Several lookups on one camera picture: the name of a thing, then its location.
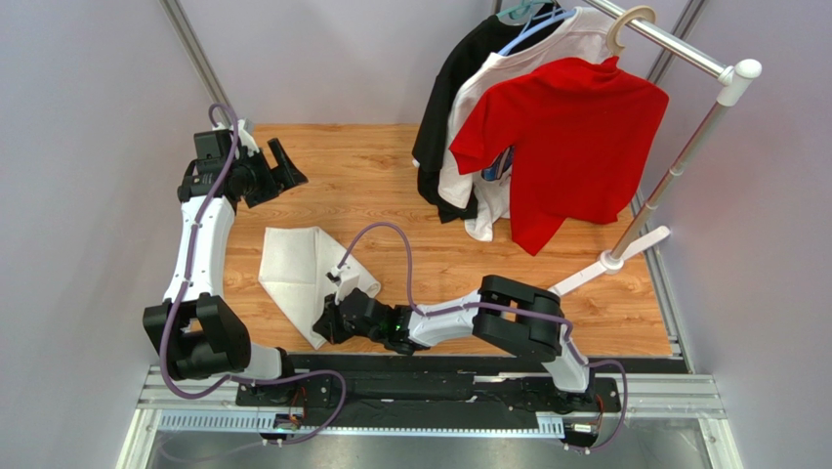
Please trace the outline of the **white cloth napkin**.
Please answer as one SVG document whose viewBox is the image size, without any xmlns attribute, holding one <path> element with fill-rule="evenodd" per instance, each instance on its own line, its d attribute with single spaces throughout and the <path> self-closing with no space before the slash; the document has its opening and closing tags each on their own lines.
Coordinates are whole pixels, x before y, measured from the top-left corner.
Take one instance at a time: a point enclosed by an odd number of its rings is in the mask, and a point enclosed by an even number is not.
<svg viewBox="0 0 832 469">
<path fill-rule="evenodd" d="M 346 248 L 320 227 L 265 230 L 259 283 L 316 350 L 327 339 L 312 327 L 323 314 L 324 298 L 340 289 L 329 274 L 347 274 L 347 286 L 371 298 L 381 291 L 381 283 L 353 255 L 338 266 L 345 254 Z"/>
</svg>

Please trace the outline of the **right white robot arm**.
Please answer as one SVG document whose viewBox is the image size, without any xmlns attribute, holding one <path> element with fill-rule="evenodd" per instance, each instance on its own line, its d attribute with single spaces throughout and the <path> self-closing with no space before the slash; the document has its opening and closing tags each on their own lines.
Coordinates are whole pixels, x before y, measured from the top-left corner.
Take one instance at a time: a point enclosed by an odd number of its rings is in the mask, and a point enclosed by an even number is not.
<svg viewBox="0 0 832 469">
<path fill-rule="evenodd" d="M 463 297 L 415 307 L 392 307 L 357 287 L 339 288 L 325 297 L 312 324 L 312 331 L 329 343 L 359 336 L 406 356 L 474 336 L 518 359 L 540 363 L 558 390 L 585 393 L 593 374 L 571 340 L 572 328 L 557 294 L 495 275 L 484 277 L 480 288 Z"/>
</svg>

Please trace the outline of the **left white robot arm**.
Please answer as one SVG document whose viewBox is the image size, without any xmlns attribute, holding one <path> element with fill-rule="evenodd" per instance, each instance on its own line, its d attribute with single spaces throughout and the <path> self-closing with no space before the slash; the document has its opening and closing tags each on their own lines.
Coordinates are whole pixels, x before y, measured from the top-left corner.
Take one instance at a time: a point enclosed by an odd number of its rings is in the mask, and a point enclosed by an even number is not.
<svg viewBox="0 0 832 469">
<path fill-rule="evenodd" d="M 175 271 L 162 302 L 145 308 L 144 330 L 171 381 L 278 379 L 285 352 L 253 343 L 225 300 L 227 245 L 238 202 L 253 208 L 308 178 L 277 138 L 268 142 L 274 166 L 246 132 L 218 128 L 195 134 L 194 144 L 196 158 L 177 189 L 183 232 Z"/>
</svg>

